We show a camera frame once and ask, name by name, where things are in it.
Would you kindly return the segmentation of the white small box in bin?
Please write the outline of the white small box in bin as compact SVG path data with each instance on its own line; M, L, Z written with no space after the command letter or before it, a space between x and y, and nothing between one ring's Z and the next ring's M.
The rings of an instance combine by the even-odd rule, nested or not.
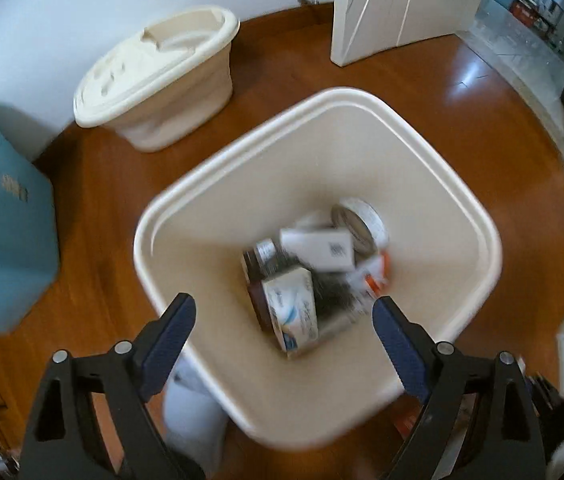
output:
M280 232L284 252L318 272L348 272L355 269L352 236L346 229L295 230Z

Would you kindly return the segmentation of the dark red box in bin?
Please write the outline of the dark red box in bin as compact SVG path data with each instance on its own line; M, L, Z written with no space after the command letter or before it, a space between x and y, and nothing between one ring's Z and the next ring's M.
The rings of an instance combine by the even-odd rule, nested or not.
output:
M258 324L266 334L273 333L271 316L268 309L262 282L267 277L265 265L276 255L277 249L273 240L261 240L242 254L242 265L247 283L247 292L253 306Z

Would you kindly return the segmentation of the white blue box in bin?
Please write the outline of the white blue box in bin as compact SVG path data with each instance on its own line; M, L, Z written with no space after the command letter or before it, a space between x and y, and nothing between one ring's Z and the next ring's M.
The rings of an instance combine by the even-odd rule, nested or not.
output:
M319 339L312 274L295 266L262 282L273 332L282 351L291 356Z

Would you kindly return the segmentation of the cream oval lidded bucket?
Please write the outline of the cream oval lidded bucket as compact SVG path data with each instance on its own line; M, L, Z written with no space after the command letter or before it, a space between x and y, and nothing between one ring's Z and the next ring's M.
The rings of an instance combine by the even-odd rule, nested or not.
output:
M140 152L167 148L230 101L238 32L239 19L222 6L196 6L144 27L84 75L74 121L114 130Z

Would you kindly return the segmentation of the white orange carton in bin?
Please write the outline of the white orange carton in bin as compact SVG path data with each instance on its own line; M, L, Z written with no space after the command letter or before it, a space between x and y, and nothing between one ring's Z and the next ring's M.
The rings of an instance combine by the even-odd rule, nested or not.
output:
M350 285L361 296L374 301L387 289L389 276L390 257L384 249L357 264L350 278Z

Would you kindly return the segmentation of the white door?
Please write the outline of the white door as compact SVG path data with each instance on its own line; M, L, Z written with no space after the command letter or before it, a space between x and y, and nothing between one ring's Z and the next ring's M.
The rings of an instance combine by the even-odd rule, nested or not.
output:
M334 0L331 61L345 66L469 29L479 5L480 0Z

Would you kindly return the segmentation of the round white tin in bin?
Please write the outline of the round white tin in bin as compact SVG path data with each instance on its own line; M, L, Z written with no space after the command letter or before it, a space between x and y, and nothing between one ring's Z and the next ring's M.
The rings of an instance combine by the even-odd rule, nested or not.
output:
M352 247L361 258L367 258L388 247L388 231L378 212L364 200L346 197L331 209L333 226L346 229L352 236Z

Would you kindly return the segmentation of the cream square trash bin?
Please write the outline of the cream square trash bin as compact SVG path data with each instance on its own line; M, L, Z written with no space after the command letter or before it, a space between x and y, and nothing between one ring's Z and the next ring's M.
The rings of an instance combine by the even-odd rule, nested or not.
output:
M462 179L382 100L322 91L159 194L136 274L156 311L195 300L184 352L233 422L302 450L401 393L374 333L388 295L453 340L494 289L502 246Z

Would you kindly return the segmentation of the teal storage box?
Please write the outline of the teal storage box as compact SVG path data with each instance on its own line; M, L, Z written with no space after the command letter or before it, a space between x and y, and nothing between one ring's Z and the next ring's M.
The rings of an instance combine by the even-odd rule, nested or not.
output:
M58 269L52 183L0 131L0 334L20 323Z

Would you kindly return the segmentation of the grey left slipper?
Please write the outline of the grey left slipper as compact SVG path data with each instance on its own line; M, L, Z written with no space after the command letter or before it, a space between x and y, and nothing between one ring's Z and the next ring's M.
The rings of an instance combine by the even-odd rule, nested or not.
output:
M210 478L221 465L228 420L191 362L180 356L163 395L165 441L169 448L193 460Z

